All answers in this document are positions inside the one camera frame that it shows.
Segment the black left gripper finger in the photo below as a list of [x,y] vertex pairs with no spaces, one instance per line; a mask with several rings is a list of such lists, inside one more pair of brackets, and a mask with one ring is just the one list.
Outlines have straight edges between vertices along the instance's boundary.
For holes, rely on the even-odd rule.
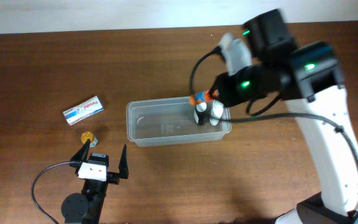
[[127,163],[127,146],[124,145],[121,158],[119,161],[119,178],[120,179],[128,179],[129,178],[129,167]]
[[80,150],[73,155],[70,159],[71,167],[80,167],[81,163],[86,161],[90,149],[90,143],[91,141],[87,139]]

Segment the white Panadol box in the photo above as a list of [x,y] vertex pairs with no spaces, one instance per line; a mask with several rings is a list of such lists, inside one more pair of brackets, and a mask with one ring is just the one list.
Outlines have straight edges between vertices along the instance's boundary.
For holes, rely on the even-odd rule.
[[66,122],[72,126],[104,109],[99,98],[94,96],[63,112]]

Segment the orange vitamin tube white cap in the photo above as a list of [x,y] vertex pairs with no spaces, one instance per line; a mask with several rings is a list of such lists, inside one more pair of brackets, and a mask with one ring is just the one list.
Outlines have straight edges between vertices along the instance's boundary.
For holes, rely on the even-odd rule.
[[217,99],[219,92],[217,90],[204,90],[189,97],[189,104],[196,106],[201,103],[208,103]]

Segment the dark bottle white cap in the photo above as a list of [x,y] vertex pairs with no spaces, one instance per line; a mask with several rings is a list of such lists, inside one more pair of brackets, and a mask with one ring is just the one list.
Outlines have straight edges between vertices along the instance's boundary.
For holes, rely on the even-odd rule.
[[207,115],[207,104],[205,102],[197,104],[195,106],[195,112],[194,112],[194,118],[195,118],[196,124],[204,125],[205,121],[207,120],[206,115]]

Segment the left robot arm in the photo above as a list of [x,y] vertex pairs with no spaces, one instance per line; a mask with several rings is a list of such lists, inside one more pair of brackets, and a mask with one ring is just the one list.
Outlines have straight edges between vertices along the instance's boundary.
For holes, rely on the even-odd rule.
[[98,223],[103,209],[108,185],[118,185],[121,179],[129,177],[127,147],[124,146],[118,172],[108,171],[109,156],[89,154],[90,140],[70,159],[70,167],[76,176],[84,181],[80,193],[74,193],[62,202],[61,211],[65,223]]

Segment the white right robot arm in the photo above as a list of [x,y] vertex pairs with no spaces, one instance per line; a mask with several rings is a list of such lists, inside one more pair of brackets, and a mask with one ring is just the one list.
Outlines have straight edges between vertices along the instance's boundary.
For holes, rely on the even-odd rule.
[[325,42],[296,44],[279,10],[243,25],[243,36],[223,35],[215,52],[227,72],[211,96],[225,107],[255,102],[269,93],[295,118],[317,170],[321,190],[275,223],[358,223],[358,143],[347,107],[344,76]]

